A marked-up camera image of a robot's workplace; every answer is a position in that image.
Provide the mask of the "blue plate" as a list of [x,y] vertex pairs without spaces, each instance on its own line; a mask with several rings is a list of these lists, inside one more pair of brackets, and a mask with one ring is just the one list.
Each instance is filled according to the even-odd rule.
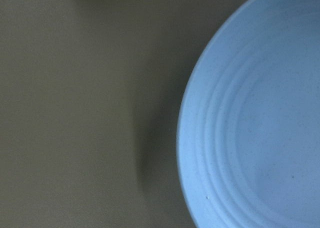
[[196,227],[319,227],[320,0],[248,0],[194,67],[177,164]]

